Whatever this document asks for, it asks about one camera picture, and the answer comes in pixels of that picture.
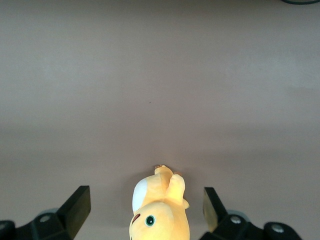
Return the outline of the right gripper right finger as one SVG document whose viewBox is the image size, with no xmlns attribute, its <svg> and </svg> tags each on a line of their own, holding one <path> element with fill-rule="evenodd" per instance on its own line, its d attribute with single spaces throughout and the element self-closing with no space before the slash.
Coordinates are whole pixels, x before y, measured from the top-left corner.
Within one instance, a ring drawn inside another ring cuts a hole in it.
<svg viewBox="0 0 320 240">
<path fill-rule="evenodd" d="M 208 231 L 202 240 L 300 240 L 299 234 L 281 222 L 267 222 L 263 228 L 252 224 L 241 212 L 228 212 L 213 187 L 205 187 L 203 215 Z"/>
</svg>

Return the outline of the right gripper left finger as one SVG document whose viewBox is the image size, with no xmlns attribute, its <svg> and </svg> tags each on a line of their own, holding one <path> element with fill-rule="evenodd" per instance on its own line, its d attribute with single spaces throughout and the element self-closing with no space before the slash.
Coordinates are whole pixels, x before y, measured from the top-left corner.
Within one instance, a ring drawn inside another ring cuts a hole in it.
<svg viewBox="0 0 320 240">
<path fill-rule="evenodd" d="M 0 221 L 2 240 L 73 240 L 91 212 L 91 193 L 82 185 L 58 209 L 48 209 L 29 223 L 16 227 L 12 220 Z"/>
</svg>

